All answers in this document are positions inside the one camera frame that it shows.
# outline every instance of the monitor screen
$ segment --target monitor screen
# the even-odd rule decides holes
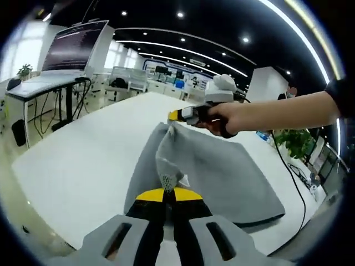
[[[107,22],[90,22],[58,32],[49,48],[42,71],[84,70]]]

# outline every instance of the black sleeve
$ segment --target black sleeve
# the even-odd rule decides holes
[[[286,95],[284,93],[281,93],[278,98],[278,100],[285,100],[286,99]]]
[[[348,79],[332,80],[326,92],[337,104],[343,118],[355,117],[355,93]]]

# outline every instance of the white table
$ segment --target white table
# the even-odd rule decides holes
[[[166,121],[169,111],[186,106],[189,103],[146,93],[100,109],[26,151],[12,166],[16,178],[37,213],[78,249],[89,232],[123,214],[130,178],[151,132]],[[255,132],[241,132],[228,141],[244,145],[285,207],[276,225],[251,234],[256,248],[270,254],[299,229],[302,201],[276,150]],[[305,165],[294,163],[309,174]],[[306,223],[325,193],[320,187],[316,202],[303,183],[296,182],[307,205]]]

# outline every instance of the floor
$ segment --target floor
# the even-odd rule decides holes
[[[80,117],[113,104],[114,101],[110,100],[113,98],[114,95],[112,92],[105,94],[103,91],[99,91],[95,93],[95,96],[88,95],[86,99],[88,104],[85,105],[86,109],[82,109]],[[53,114],[54,111],[51,111],[43,115],[43,129],[47,128],[52,120]],[[50,123],[50,126],[57,122],[57,118],[58,117],[55,117]],[[40,130],[39,119],[36,119],[35,122],[38,130]],[[49,128],[48,131],[43,134],[43,137],[47,137],[51,133],[52,131]],[[35,145],[41,140],[39,133],[34,127],[33,121],[29,123],[29,134],[31,145]],[[12,224],[19,233],[20,237],[24,239],[26,245],[29,245],[30,249],[40,257],[45,258],[43,253],[46,252],[51,256],[70,254],[74,249],[67,245],[61,237],[56,235],[44,220],[40,218],[32,208],[31,203],[27,201],[13,175],[11,164],[17,157],[24,153],[26,149],[26,145],[22,147],[16,145],[12,131],[5,123],[5,128],[0,135],[0,197],[4,214],[9,223]],[[322,205],[315,216],[324,212],[327,208],[326,204]]]

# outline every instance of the computer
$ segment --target computer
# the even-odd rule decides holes
[[[40,76],[22,82],[9,91],[12,95],[31,97],[55,86],[74,82],[81,76],[91,77],[88,61],[108,21],[77,25],[56,34],[44,60]]]

